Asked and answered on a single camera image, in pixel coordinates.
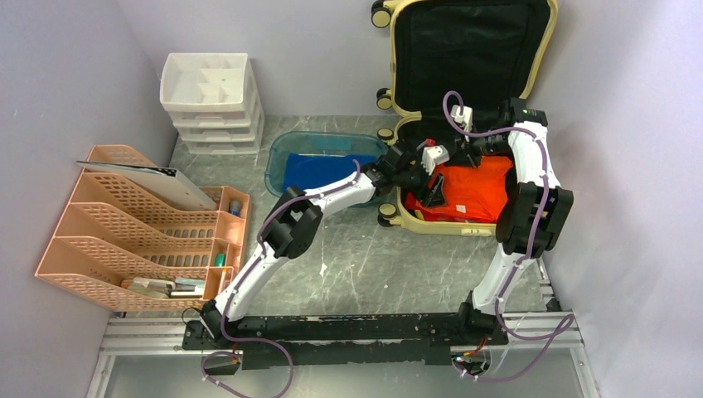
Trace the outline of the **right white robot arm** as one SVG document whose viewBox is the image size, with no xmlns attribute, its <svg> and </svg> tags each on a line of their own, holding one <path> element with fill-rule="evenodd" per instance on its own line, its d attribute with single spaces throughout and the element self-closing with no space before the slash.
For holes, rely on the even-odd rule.
<svg viewBox="0 0 703 398">
<path fill-rule="evenodd" d="M 497 252 L 487 274 L 473 290 L 473 308 L 497 316 L 523 271 L 552 250 L 574 203 L 555 175 L 547 148 L 548 120 L 542 110 L 529 109 L 523 99 L 500 105 L 498 128 L 473 129 L 473 111 L 458 102 L 443 111 L 451 127 L 465 137 L 463 150 L 474 164 L 487 156 L 507 156 L 515 178 L 497 218 Z"/>
</svg>

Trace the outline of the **yellow hard-shell suitcase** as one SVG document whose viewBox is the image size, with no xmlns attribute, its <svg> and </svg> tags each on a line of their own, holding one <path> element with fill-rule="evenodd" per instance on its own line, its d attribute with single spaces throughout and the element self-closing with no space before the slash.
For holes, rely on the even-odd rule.
<svg viewBox="0 0 703 398">
<path fill-rule="evenodd" d="M 381 129 L 389 144 L 443 145 L 457 165 L 457 141 L 443 106 L 458 102 L 473 109 L 473 129 L 498 128 L 499 107 L 512 98 L 525 100 L 535 83 L 542 57 L 557 21 L 554 1 L 376 1 L 371 20 L 389 27 L 391 85 L 377 91 L 382 109 L 400 116 L 395 129 Z M 496 223 L 424 221 L 403 205 L 410 193 L 401 189 L 395 203 L 385 203 L 377 217 L 385 227 L 400 226 L 432 235 L 495 235 Z"/>
</svg>

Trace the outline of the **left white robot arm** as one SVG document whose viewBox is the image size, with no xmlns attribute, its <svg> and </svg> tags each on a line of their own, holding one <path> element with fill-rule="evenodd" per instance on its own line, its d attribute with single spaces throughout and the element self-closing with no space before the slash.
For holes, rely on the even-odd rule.
<svg viewBox="0 0 703 398">
<path fill-rule="evenodd" d="M 325 218 L 365 204 L 393 187 L 424 190 L 434 169 L 448 160 L 449 152 L 442 145 L 397 143 L 374 162 L 362 165 L 353 160 L 352 173 L 340 180 L 308 190 L 287 188 L 260 227 L 252 256 L 231 283 L 203 306 L 200 320 L 206 340 L 217 348 L 236 340 L 235 322 L 247 314 L 255 295 L 283 264 L 309 249 Z"/>
</svg>

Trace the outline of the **blue cloth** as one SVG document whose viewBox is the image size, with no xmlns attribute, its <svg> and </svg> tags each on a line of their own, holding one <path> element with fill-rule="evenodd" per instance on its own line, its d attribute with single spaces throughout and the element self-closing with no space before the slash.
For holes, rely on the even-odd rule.
<svg viewBox="0 0 703 398">
<path fill-rule="evenodd" d="M 303 190 L 318 188 L 349 177 L 361 166 L 373 163 L 378 156 L 351 154 L 344 156 L 312 156 L 292 153 L 288 156 L 281 188 L 291 186 Z"/>
</svg>

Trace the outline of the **teal plastic bin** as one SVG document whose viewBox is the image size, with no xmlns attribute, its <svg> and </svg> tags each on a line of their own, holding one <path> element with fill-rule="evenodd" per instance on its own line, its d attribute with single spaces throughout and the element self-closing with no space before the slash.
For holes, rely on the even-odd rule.
<svg viewBox="0 0 703 398">
<path fill-rule="evenodd" d="M 291 131 L 276 138 L 269 150 L 264 173 L 265 185 L 272 195 L 280 197 L 285 163 L 292 153 L 312 156 L 374 155 L 386 153 L 386 145 L 378 138 L 364 134 Z"/>
</svg>

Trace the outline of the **white plastic drawer unit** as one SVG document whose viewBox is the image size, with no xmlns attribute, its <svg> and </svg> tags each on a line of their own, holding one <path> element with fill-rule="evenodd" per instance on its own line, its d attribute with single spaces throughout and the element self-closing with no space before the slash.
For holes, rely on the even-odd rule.
<svg viewBox="0 0 703 398">
<path fill-rule="evenodd" d="M 246 53 L 171 53 L 160 102 L 189 153 L 260 151 L 264 111 Z"/>
</svg>

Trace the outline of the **red cloth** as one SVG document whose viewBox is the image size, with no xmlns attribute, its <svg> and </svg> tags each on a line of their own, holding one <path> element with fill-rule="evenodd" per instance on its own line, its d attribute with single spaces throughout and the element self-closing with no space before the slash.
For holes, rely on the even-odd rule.
<svg viewBox="0 0 703 398">
<path fill-rule="evenodd" d="M 507 157 L 485 157 L 476 168 L 439 165 L 432 179 L 444 177 L 442 206 L 423 206 L 412 194 L 404 208 L 424 221 L 494 224 L 507 203 L 506 179 L 514 175 Z"/>
</svg>

